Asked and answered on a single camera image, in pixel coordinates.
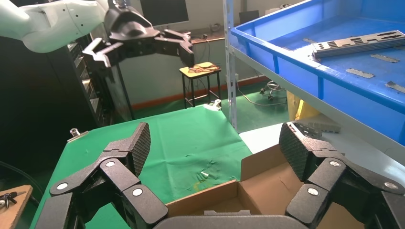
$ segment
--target green table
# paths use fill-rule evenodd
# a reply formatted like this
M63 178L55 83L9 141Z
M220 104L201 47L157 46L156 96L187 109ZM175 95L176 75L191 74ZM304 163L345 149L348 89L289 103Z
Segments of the green table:
M109 142L129 137L140 122L149 123L152 143L139 178L163 203L239 179L240 161L251 154L222 112L202 106L92 130L66 145L30 228L53 184L93 163ZM86 227L128 229L111 204Z

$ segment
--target blue plastic bin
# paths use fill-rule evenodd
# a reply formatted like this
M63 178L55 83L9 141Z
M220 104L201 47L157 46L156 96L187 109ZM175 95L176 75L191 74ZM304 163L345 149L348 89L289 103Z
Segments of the blue plastic bin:
M405 49L389 48L310 60L312 40L405 32L405 0L307 0L232 29L241 52L313 96L405 145ZM400 62L371 57L380 54ZM346 72L354 68L375 77Z

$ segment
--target cardboard box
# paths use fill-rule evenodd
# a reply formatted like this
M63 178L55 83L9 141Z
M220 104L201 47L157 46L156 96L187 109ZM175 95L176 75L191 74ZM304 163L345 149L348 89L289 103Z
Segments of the cardboard box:
M284 215L302 185L275 145L242 160L240 182L229 181L167 204L169 217L246 209L252 215ZM364 225L344 207L332 203L317 228L363 229Z

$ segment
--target wall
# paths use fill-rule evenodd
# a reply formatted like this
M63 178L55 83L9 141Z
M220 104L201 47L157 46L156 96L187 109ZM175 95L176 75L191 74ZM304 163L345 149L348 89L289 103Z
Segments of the wall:
M225 42L224 40L210 42L210 62L222 67L220 73L221 84L225 81ZM194 46L196 62L208 61L209 48L207 43ZM125 86L127 87L129 100L132 104L138 104L150 100L156 100L175 94L182 94L182 82L179 69L184 67L178 57L154 54L132 59L126 59L120 64ZM253 68L240 60L236 60L236 72L240 79L256 75Z
M142 13L139 0L130 0L131 5ZM297 3L299 0L249 0L247 10L259 10L263 16L265 10L279 7L285 3ZM189 22L171 25L172 30L193 30L208 28L215 23L224 23L222 0L186 0ZM234 22L239 23L241 0L234 0ZM196 62L208 61L207 44L197 44ZM224 40L211 42L210 61L222 66L221 84L225 84L225 47ZM182 82L179 69L183 64L177 57L150 55L127 59L120 64L122 75L132 104L156 100L182 93ZM250 78L256 72L250 66L236 59L236 72L240 79Z
M193 30L208 28L211 24L224 24L222 0L185 0L189 21L171 25L171 30ZM234 0L234 20L239 23L240 1ZM131 5L142 13L139 0L130 0Z

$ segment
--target shelf post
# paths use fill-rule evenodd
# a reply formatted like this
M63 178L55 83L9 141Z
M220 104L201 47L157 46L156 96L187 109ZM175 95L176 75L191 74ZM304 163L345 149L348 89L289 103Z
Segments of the shelf post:
M223 0L224 4L224 31L225 31L225 58L228 86L229 121L236 129L236 76L235 55L231 52L230 32L234 27L234 1Z

